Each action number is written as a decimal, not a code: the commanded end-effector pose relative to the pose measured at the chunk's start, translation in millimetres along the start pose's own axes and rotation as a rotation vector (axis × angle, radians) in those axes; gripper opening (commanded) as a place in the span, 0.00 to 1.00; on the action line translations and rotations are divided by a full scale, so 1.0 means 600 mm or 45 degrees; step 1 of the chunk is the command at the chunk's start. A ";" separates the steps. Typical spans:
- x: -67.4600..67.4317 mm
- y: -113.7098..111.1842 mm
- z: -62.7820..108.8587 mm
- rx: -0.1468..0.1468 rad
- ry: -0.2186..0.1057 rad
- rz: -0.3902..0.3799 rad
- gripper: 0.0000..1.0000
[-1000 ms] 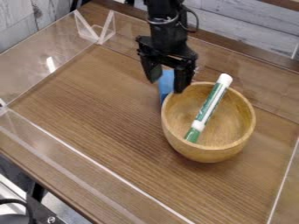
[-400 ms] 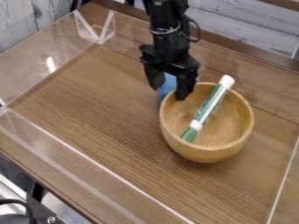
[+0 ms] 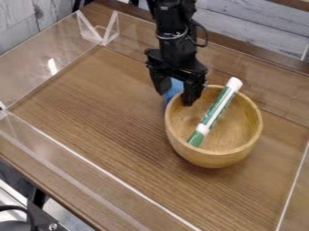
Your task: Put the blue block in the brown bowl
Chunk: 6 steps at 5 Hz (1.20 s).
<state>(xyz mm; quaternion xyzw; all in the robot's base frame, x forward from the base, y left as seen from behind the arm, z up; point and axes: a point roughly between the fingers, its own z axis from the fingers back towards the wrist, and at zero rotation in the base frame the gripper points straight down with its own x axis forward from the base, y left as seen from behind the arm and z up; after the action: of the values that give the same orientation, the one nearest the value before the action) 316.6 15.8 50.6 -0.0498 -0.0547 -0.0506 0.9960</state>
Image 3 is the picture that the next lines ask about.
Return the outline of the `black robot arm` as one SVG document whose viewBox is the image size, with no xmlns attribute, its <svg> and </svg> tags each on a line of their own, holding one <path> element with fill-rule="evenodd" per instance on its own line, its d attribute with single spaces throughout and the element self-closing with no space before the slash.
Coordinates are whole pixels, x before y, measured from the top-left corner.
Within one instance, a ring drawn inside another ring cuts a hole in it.
<svg viewBox="0 0 309 231">
<path fill-rule="evenodd" d="M 182 102 L 192 106 L 204 92 L 208 67 L 197 59 L 197 28 L 205 27 L 193 19 L 196 0 L 146 0 L 156 21 L 158 49 L 146 49 L 146 66 L 156 91 L 165 95 L 172 89 L 172 79 L 182 82 Z"/>
</svg>

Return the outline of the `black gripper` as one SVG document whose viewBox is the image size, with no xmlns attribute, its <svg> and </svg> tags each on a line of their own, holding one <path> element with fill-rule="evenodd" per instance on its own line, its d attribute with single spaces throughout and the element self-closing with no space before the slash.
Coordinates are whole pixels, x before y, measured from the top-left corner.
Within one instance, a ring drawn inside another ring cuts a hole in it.
<svg viewBox="0 0 309 231">
<path fill-rule="evenodd" d="M 208 42 L 199 42 L 197 31 L 157 32 L 156 37 L 160 47 L 145 51 L 156 91 L 164 96 L 172 88 L 172 78 L 178 79 L 185 83 L 184 105 L 192 106 L 203 95 L 208 72 L 199 61 L 197 49 Z"/>
</svg>

